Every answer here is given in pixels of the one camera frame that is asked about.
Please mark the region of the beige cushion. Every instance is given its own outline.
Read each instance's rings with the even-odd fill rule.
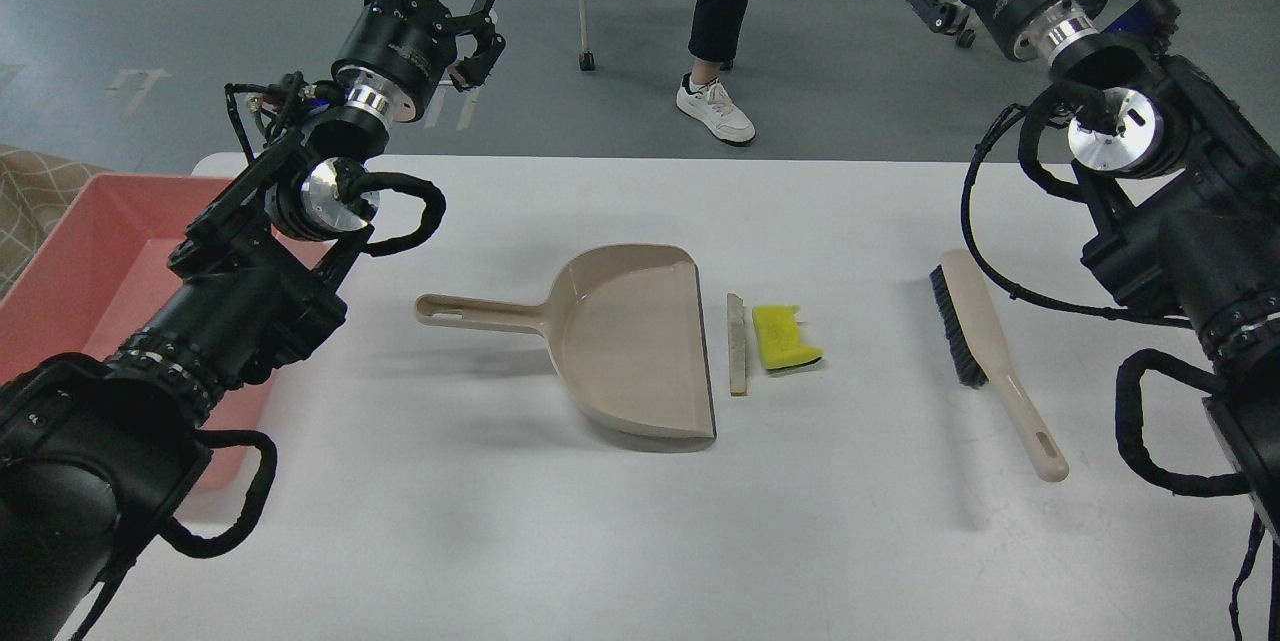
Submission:
[[[0,296],[9,292],[86,182],[101,171],[0,145]]]

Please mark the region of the pink basket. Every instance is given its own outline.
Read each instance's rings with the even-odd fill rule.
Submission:
[[[93,177],[40,246],[26,271],[0,299],[0,383],[64,351],[96,360],[151,319],[180,281],[165,266],[184,230],[228,179],[132,175]],[[285,241],[312,266],[323,244]],[[206,429],[255,429],[271,381],[229,392]],[[215,450],[197,489],[236,479],[243,449]]]

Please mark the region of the chair leg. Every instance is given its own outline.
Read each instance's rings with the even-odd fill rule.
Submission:
[[[581,70],[595,70],[595,58],[591,56],[591,44],[586,31],[586,0],[577,0],[577,23],[582,38],[582,50],[577,58],[577,67]]]

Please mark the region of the gray floor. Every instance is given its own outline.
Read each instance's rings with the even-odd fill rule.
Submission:
[[[1103,20],[1130,0],[1115,0]],[[462,12],[471,0],[443,0]],[[726,77],[759,138],[731,148],[676,111],[692,0],[590,0],[599,70],[577,70],[576,0],[499,0],[508,52],[474,97],[440,93],[397,154],[966,159],[1028,102],[1041,63],[964,52],[901,0],[751,0]],[[1272,145],[1280,0],[1179,0],[1175,52]],[[123,171],[187,173],[236,148],[221,86],[325,75],[360,0],[0,0],[0,143]]]

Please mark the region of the dustpan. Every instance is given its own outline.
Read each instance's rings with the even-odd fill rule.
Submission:
[[[684,249],[613,244],[561,269],[540,305],[420,296],[428,326],[539,334],[593,421],[660,439],[714,439],[698,267]]]

